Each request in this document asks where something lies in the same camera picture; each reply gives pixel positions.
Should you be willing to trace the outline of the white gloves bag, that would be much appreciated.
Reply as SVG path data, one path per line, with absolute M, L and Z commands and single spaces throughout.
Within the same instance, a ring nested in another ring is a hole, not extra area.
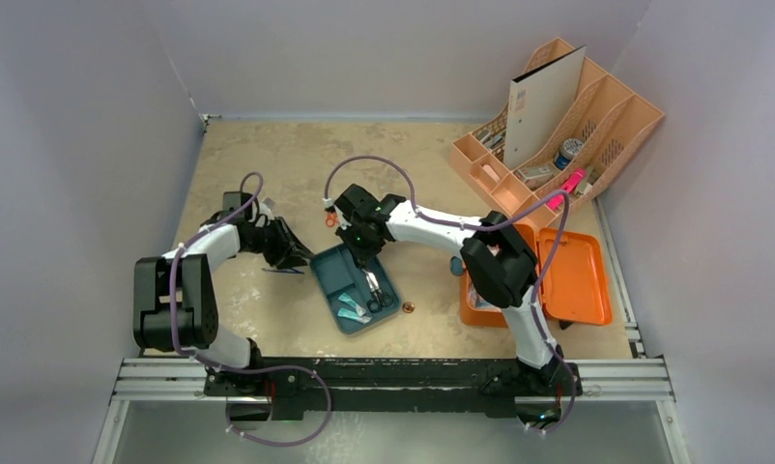
M 492 304 L 487 302 L 483 297 L 481 297 L 478 294 L 477 290 L 474 288 L 474 285 L 472 283 L 468 285 L 467 295 L 468 295 L 468 301 L 470 306 L 476 311 L 493 310 L 495 308 Z

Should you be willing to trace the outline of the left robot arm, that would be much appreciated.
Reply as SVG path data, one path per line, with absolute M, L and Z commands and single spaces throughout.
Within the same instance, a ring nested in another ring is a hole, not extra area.
M 229 370 L 240 394 L 265 386 L 266 369 L 255 341 L 222 326 L 212 273 L 240 253 L 263 256 L 275 270 L 304 267 L 314 254 L 283 217 L 264 209 L 255 196 L 228 191 L 222 208 L 188 242 L 134 266 L 132 334 L 141 349 L 193 356 Z

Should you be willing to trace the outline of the teal sachet strip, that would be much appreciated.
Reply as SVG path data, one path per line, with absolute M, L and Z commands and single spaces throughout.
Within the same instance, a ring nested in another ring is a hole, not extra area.
M 338 300 L 348 306 L 350 306 L 358 316 L 365 316 L 368 314 L 368 310 L 358 304 L 355 299 L 353 299 L 350 295 L 347 293 L 341 293 L 338 296 Z
M 354 321 L 354 322 L 357 322 L 357 323 L 363 324 L 363 325 L 370 323 L 371 320 L 372 320 L 372 317 L 370 315 L 368 315 L 368 314 L 360 315 L 356 311 L 354 311 L 352 309 L 349 309 L 349 308 L 346 308 L 346 307 L 341 307 L 337 311 L 337 317 L 340 318 L 340 319 Z

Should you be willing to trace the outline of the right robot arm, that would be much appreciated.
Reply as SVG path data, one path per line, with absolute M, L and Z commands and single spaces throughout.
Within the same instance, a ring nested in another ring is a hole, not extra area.
M 557 382 L 559 346 L 540 309 L 537 257 L 511 219 L 497 211 L 485 217 L 456 216 L 396 194 L 377 199 L 357 184 L 323 202 L 337 215 L 336 234 L 361 269 L 386 244 L 397 242 L 433 247 L 460 259 L 476 293 L 502 311 L 513 334 L 523 386 L 543 393 Z

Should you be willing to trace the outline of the black handled bandage scissors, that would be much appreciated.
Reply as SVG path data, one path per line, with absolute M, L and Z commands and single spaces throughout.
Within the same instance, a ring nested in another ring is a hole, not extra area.
M 365 281 L 369 288 L 370 299 L 367 302 L 367 308 L 370 312 L 380 312 L 382 309 L 393 305 L 394 299 L 390 293 L 386 293 L 379 283 L 376 275 L 366 268 L 361 268 Z

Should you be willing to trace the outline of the teal plastic tray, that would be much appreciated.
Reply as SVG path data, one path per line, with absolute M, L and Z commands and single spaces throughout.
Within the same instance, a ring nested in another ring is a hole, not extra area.
M 345 245 L 328 248 L 317 254 L 309 263 L 311 273 L 318 282 L 330 314 L 337 328 L 345 335 L 354 335 L 376 326 L 398 312 L 402 306 L 402 299 L 380 259 L 370 259 L 366 267 L 376 275 L 382 289 L 386 293 L 390 293 L 394 299 L 392 306 L 384 308 L 380 312 L 372 313 L 368 310 L 367 302 L 370 299 L 368 285 L 351 252 Z M 352 309 L 338 300 L 341 293 L 347 293 L 359 305 L 366 308 L 368 315 L 372 317 L 371 322 L 363 325 L 338 318 L 337 311 L 341 307 Z

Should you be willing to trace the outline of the blue plastic tweezers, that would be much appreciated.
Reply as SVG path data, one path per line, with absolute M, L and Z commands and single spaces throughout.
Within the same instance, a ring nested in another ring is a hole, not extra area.
M 262 268 L 261 271 L 266 273 L 286 274 L 286 275 L 304 275 L 305 274 L 305 272 L 299 268 L 283 268 L 283 269 Z

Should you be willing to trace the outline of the orange handled scissors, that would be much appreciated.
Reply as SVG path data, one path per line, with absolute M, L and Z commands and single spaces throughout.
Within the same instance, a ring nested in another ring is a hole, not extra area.
M 337 213 L 328 213 L 325 220 L 325 225 L 328 228 L 338 227 L 340 224 Z

